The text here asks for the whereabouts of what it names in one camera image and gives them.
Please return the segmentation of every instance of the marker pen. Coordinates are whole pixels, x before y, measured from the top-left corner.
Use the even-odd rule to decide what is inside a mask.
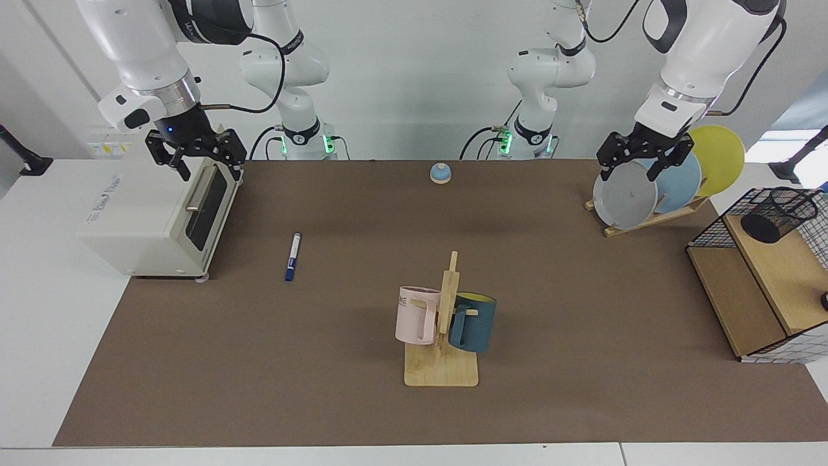
[[[296,272],[296,258],[299,256],[299,241],[302,239],[301,233],[296,233],[293,236],[293,246],[291,246],[291,256],[287,260],[287,272],[285,272],[285,281],[292,282],[293,274]]]

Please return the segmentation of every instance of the white table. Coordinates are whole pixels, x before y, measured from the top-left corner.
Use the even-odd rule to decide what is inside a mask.
[[[264,449],[51,449],[126,288],[75,239],[118,162],[55,161],[0,200],[0,464],[824,464],[822,444],[554,444]],[[748,166],[726,208],[752,186],[778,184]],[[809,367],[828,398],[828,361]]]

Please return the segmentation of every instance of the brown tablecloth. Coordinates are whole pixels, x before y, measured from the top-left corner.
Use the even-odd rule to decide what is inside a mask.
[[[211,280],[130,282],[55,445],[828,440],[805,367],[735,361],[684,251],[711,206],[606,239],[594,162],[430,166],[249,163]],[[397,287],[452,250],[499,300],[480,385],[408,388]]]

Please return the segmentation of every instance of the mug rack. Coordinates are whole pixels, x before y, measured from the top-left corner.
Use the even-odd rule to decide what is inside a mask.
[[[455,312],[460,272],[457,251],[451,252],[449,269],[443,272],[440,307],[437,308],[437,335],[431,345],[406,343],[405,383],[407,386],[477,386],[477,354],[451,346],[449,327]]]

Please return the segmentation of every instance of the wire mesh basket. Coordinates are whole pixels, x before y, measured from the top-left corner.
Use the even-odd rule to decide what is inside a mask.
[[[773,244],[807,221],[816,219],[819,209],[811,192],[778,187],[759,203],[748,215],[742,217],[742,228],[752,238]]]

